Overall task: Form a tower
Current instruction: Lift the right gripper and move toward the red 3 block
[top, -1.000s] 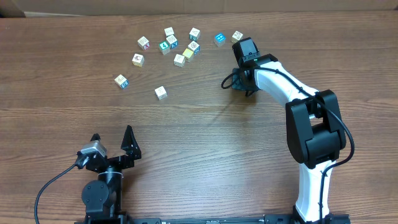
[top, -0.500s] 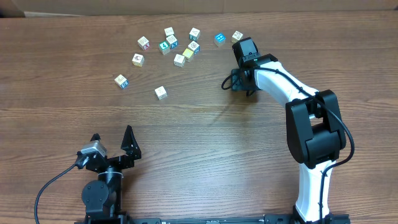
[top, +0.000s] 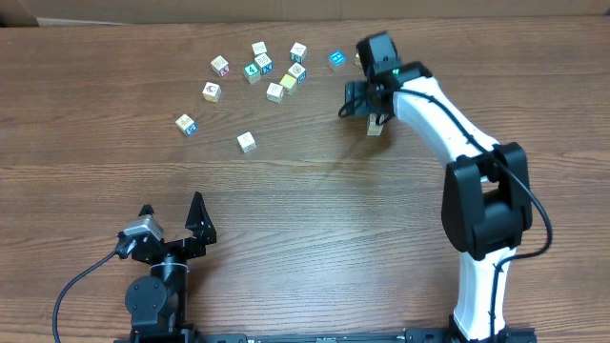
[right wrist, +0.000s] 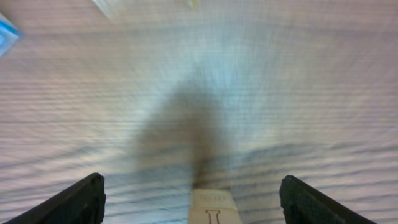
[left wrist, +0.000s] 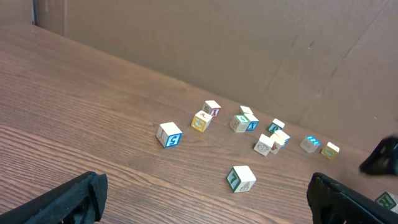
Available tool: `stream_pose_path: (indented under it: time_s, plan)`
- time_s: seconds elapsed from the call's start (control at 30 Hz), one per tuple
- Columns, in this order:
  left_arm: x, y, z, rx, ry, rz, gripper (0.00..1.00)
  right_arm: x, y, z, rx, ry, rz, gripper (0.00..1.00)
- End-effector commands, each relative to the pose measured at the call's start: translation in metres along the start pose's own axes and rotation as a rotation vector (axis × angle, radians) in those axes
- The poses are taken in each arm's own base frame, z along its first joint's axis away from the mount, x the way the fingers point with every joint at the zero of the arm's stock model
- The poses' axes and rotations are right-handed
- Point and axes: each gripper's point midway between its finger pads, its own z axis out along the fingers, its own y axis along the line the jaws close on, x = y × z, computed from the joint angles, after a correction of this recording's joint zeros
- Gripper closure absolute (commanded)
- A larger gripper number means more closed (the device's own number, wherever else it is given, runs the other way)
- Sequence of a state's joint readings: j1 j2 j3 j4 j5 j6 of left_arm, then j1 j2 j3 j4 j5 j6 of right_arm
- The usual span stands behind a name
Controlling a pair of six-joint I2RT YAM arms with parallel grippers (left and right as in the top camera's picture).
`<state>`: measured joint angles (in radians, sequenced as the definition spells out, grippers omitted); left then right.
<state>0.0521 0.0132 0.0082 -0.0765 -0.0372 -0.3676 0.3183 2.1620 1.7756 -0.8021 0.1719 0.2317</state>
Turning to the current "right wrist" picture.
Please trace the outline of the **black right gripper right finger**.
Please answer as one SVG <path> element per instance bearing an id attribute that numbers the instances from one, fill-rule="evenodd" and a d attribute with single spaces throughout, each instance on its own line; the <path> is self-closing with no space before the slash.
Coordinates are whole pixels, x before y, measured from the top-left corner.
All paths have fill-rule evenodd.
<path id="1" fill-rule="evenodd" d="M 286 224 L 376 224 L 292 175 L 282 179 L 279 196 Z"/>

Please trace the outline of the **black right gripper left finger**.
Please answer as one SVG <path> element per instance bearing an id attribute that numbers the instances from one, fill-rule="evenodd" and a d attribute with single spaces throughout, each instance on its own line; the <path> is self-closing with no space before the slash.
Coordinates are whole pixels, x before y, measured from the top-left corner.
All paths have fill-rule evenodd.
<path id="1" fill-rule="evenodd" d="M 102 224 L 105 202 L 104 177 L 95 172 L 4 224 Z"/>

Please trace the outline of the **white elephant block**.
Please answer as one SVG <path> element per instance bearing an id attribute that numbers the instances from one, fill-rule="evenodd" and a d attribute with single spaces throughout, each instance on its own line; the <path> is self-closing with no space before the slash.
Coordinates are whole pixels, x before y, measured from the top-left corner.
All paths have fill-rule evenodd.
<path id="1" fill-rule="evenodd" d="M 188 224 L 242 224 L 229 190 L 194 189 Z"/>

